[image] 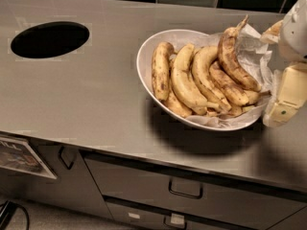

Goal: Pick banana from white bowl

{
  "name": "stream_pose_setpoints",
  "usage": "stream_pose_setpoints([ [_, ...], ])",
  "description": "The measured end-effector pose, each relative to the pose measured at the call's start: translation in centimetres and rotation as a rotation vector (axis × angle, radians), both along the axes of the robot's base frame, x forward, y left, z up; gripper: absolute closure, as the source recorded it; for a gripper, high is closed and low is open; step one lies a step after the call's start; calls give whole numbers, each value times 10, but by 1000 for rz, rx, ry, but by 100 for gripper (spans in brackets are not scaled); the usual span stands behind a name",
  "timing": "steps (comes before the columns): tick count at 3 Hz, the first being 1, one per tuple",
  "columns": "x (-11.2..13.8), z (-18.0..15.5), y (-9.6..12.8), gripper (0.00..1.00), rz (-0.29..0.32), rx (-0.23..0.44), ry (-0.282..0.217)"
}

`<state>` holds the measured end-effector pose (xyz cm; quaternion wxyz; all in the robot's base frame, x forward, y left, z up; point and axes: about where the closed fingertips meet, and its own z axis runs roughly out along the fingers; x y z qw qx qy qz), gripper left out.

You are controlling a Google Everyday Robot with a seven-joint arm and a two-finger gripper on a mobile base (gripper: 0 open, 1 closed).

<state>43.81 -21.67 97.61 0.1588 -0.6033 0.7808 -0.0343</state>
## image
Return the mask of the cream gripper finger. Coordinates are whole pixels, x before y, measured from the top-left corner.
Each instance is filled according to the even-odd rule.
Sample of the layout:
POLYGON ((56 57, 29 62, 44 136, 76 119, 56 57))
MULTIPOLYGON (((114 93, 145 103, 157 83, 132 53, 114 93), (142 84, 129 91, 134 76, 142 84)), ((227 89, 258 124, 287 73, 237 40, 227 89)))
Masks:
POLYGON ((279 33, 281 26, 282 26, 282 21, 281 20, 277 21, 261 34, 260 40, 268 44, 277 43, 279 41, 279 33))
POLYGON ((263 116, 267 127, 287 124, 307 101, 307 64, 292 62, 276 75, 270 99, 263 116))

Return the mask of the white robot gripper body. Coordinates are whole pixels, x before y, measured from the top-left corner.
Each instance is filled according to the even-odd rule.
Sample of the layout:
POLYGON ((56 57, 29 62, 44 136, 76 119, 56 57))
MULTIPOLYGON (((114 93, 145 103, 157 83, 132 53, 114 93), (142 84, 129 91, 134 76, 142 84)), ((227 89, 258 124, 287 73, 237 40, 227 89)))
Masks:
POLYGON ((307 0, 297 0, 283 18, 278 49, 288 61, 307 61, 307 0))

